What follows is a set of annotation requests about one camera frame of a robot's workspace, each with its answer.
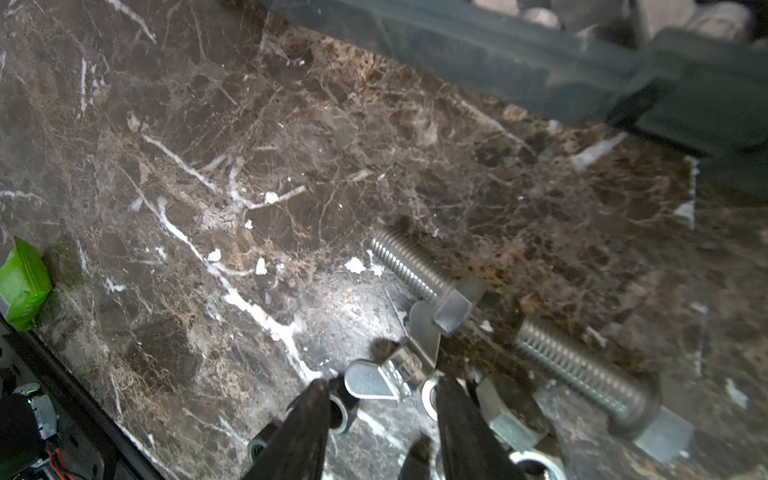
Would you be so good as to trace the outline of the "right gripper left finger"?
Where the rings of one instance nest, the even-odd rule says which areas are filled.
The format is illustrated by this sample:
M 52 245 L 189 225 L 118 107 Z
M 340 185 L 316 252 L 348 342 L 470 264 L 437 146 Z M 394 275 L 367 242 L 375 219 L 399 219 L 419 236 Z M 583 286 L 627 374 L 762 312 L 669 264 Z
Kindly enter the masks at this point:
M 272 421 L 249 442 L 245 479 L 320 479 L 330 430 L 330 389 L 316 379 L 294 399 L 283 422 Z

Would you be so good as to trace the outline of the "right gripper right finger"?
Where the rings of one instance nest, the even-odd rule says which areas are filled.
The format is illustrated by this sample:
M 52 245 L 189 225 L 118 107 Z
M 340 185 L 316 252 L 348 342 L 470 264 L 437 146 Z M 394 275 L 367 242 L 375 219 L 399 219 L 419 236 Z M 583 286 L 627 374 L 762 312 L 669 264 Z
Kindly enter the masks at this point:
M 442 376 L 437 383 L 436 411 L 446 479 L 525 478 L 452 376 Z

